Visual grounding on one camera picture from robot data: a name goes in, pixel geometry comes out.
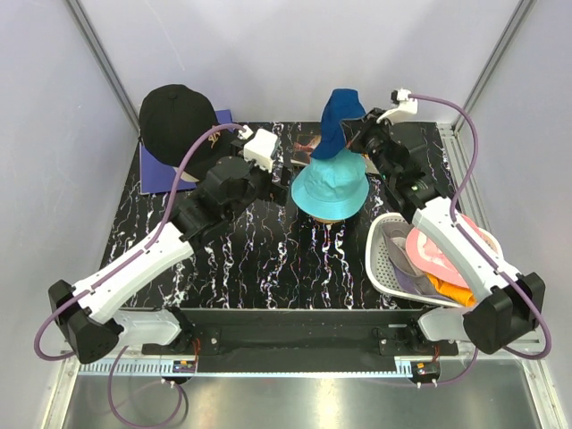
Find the pink bucket hat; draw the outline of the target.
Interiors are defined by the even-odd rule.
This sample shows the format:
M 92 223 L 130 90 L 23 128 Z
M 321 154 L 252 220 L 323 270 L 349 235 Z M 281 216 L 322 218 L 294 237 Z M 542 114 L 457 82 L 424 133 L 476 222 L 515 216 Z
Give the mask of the pink bucket hat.
M 413 228 L 406 237 L 406 254 L 414 267 L 429 273 L 439 280 L 460 288 L 469 289 L 458 270 L 438 246 L 418 228 Z

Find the teal bucket hat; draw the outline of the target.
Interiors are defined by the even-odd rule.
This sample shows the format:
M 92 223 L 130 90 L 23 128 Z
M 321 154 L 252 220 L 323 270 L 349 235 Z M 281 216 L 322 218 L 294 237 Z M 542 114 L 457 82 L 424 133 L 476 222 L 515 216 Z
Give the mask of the teal bucket hat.
M 343 149 L 331 159 L 313 159 L 291 184 L 296 206 L 310 216 L 348 219 L 369 193 L 364 157 Z

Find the black baseball cap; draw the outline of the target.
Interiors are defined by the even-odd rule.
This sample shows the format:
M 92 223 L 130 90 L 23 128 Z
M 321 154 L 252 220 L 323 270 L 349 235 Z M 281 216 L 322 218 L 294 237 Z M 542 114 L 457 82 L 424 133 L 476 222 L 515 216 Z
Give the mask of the black baseball cap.
M 162 164 L 178 167 L 191 146 L 219 124 L 206 96 L 181 84 L 156 88 L 144 98 L 139 111 L 140 137 L 147 151 Z M 232 134 L 217 131 L 195 151 L 185 173 L 197 181 L 216 162 L 231 154 Z

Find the dark blue bucket hat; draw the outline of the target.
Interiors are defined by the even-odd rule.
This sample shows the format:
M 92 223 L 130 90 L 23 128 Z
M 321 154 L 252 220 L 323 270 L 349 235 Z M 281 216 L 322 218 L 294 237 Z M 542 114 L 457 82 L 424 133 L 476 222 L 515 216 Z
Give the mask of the dark blue bucket hat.
M 365 108 L 355 89 L 334 89 L 322 112 L 320 143 L 313 150 L 311 157 L 325 160 L 337 156 L 346 146 L 341 123 L 345 120 L 360 119 L 365 114 Z

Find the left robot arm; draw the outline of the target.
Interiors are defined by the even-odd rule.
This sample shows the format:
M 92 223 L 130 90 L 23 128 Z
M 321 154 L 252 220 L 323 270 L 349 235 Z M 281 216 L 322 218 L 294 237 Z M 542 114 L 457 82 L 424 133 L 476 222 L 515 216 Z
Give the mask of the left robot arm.
M 290 178 L 288 168 L 273 181 L 272 173 L 253 161 L 224 157 L 167 215 L 166 223 L 139 244 L 82 281 L 53 284 L 48 297 L 72 355 L 91 364 L 125 346 L 186 352 L 193 342 L 193 324 L 181 310 L 124 310 L 122 305 L 159 274 L 223 236 L 254 201 L 285 205 Z

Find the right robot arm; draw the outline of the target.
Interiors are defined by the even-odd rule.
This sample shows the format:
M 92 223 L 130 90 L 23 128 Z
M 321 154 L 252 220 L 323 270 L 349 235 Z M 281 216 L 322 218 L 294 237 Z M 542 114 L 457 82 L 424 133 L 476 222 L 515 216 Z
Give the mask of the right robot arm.
M 398 109 L 378 108 L 341 122 L 345 143 L 370 157 L 379 170 L 391 207 L 404 223 L 423 233 L 450 261 L 475 297 L 475 304 L 438 304 L 406 331 L 408 348 L 425 354 L 438 341 L 469 341 L 488 355 L 504 349 L 537 360 L 551 351 L 543 319 L 545 284 L 537 273 L 522 274 L 494 252 L 457 210 L 457 200 L 417 160 L 423 142 Z

